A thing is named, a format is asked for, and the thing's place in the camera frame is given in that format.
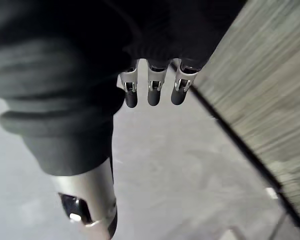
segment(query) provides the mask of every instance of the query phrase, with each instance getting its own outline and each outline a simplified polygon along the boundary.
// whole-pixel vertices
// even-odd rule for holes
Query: black fingertip
[[[118,225],[118,210],[115,213],[114,219],[112,220],[111,224],[108,227],[108,231],[109,231],[109,235],[110,235],[111,239],[113,238],[113,236],[116,233],[117,225]]]
[[[173,88],[172,94],[171,94],[171,102],[174,105],[180,105],[184,102],[186,98],[187,92],[184,91],[184,88],[180,88],[179,91],[177,91],[175,88]]]
[[[129,90],[128,92],[125,93],[125,103],[126,105],[133,109],[135,106],[137,106],[138,103],[138,96],[137,92],[133,92],[132,90]]]
[[[153,89],[152,91],[149,90],[148,91],[148,103],[151,106],[158,105],[158,103],[160,101],[160,95],[161,95],[161,91],[158,91],[157,89]]]

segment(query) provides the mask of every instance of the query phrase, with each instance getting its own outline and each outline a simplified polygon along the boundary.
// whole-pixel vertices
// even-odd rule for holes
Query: concrete floor
[[[189,93],[170,94],[169,70],[157,107],[147,102],[147,65],[139,63],[138,105],[115,117],[114,240],[218,240],[236,229],[267,240],[283,210],[267,185]],[[6,109],[0,101],[0,113]],[[275,240],[300,240],[287,218]],[[0,128],[0,239],[84,240],[65,217],[49,178],[20,138]]]

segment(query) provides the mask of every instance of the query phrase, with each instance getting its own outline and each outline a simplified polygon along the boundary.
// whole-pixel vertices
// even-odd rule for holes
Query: black trim
[[[173,63],[170,64],[173,70],[177,70],[177,66]],[[275,190],[279,202],[286,212],[292,218],[294,224],[300,228],[300,216],[289,202],[287,197],[283,192],[283,186],[276,177],[267,169],[267,167],[262,163],[262,161],[256,156],[256,154],[241,140],[241,138],[235,133],[235,131],[229,126],[229,124],[220,116],[220,114],[214,109],[214,107],[201,95],[201,93],[194,87],[190,87],[191,92],[197,98],[197,100],[203,105],[203,107],[213,116],[216,123],[223,129],[223,131],[228,135],[228,137],[233,141],[233,143],[238,147],[241,153],[246,157],[246,159],[258,170],[262,177],[271,185]]]

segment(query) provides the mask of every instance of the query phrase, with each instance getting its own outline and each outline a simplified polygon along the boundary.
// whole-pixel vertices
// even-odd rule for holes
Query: wooden wall
[[[300,0],[250,0],[196,87],[300,213]]]

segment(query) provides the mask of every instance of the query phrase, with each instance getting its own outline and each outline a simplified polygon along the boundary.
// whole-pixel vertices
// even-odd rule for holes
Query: silver metal part
[[[158,82],[157,91],[161,91],[161,88],[162,88],[163,84],[165,83],[166,74],[167,74],[167,69],[165,69],[163,71],[153,71],[150,68],[149,63],[148,63],[149,90],[153,91],[154,90],[154,87],[153,87],[154,82]]]
[[[124,91],[127,93],[129,90],[132,92],[137,91],[137,84],[138,84],[138,63],[139,60],[136,61],[135,66],[133,67],[133,71],[123,71],[120,73],[121,83],[123,86]],[[129,89],[127,83],[131,83],[132,88]]]
[[[84,224],[81,217],[70,214],[74,222],[87,228],[93,227],[107,232],[116,212],[116,196],[112,178],[110,159],[95,169],[73,176],[51,176],[58,193],[85,200],[93,223]]]
[[[198,72],[195,73],[184,73],[181,70],[181,60],[179,60],[179,65],[178,65],[178,69],[176,71],[176,75],[175,75],[175,82],[174,82],[174,88],[176,91],[179,91],[180,89],[180,84],[182,80],[186,80],[186,85],[184,87],[184,91],[188,91],[190,86],[194,83],[196,76],[198,75]]]

